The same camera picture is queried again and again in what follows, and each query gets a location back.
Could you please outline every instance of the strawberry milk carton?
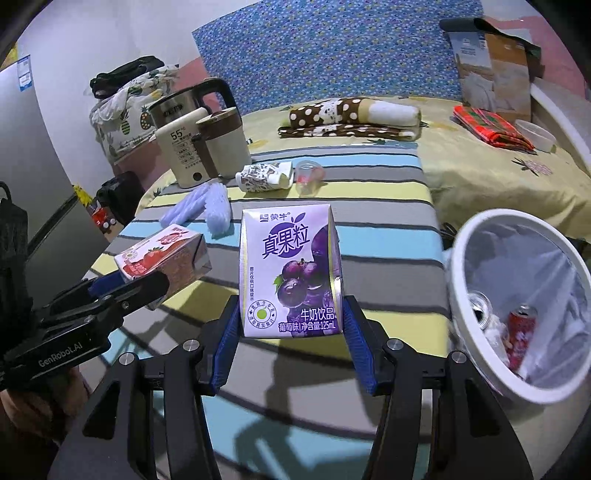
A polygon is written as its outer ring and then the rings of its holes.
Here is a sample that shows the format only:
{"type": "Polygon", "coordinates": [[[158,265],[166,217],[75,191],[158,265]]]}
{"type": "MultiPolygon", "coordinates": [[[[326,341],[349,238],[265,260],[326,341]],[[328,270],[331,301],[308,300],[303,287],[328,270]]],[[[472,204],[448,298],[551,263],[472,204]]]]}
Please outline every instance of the strawberry milk carton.
{"type": "Polygon", "coordinates": [[[212,269],[203,235],[175,224],[116,255],[115,263],[125,281],[154,270],[166,274],[170,283],[168,292],[148,304],[151,310],[212,269]]]}

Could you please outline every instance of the red soda can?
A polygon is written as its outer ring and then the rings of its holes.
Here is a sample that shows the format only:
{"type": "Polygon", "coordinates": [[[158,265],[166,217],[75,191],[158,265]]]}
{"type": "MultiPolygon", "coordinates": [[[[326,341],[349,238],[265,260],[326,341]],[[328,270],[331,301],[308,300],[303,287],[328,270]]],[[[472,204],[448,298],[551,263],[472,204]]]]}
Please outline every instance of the red soda can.
{"type": "Polygon", "coordinates": [[[507,329],[509,330],[511,348],[507,350],[507,355],[509,356],[509,370],[513,373],[517,372],[521,365],[530,340],[534,336],[537,317],[537,310],[526,304],[520,305],[509,314],[507,329]]]}

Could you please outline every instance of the trash bin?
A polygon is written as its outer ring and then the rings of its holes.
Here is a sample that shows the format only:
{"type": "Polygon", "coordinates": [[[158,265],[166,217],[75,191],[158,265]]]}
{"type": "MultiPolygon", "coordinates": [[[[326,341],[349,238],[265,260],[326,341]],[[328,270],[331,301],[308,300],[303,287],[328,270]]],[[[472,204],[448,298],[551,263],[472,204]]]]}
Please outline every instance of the trash bin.
{"type": "Polygon", "coordinates": [[[487,210],[458,232],[447,265],[455,331],[490,385],[515,403],[551,404],[572,394],[591,365],[591,278],[572,244],[517,210],[487,210]],[[518,372],[499,359],[478,325],[469,291],[501,320],[520,304],[537,309],[518,372]]]}

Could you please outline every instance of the white wall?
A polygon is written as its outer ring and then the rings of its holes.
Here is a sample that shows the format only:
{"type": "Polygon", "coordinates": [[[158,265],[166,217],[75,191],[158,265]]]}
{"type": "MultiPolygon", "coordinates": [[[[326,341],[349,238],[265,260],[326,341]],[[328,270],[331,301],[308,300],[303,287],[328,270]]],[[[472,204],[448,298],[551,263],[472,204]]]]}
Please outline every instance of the white wall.
{"type": "Polygon", "coordinates": [[[144,55],[194,60],[191,32],[258,0],[53,0],[18,41],[31,55],[33,82],[53,147],[72,183],[94,194],[113,172],[89,113],[89,81],[144,55]]]}

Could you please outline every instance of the refrigerator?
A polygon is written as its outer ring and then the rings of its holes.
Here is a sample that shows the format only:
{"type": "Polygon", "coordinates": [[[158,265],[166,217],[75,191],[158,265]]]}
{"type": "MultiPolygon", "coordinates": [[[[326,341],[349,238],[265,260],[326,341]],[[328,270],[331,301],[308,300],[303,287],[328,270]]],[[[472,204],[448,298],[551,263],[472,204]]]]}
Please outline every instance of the refrigerator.
{"type": "Polygon", "coordinates": [[[0,72],[0,146],[0,180],[28,213],[25,277],[34,306],[40,307],[80,281],[108,242],[61,166],[34,84],[20,90],[16,64],[0,72]]]}

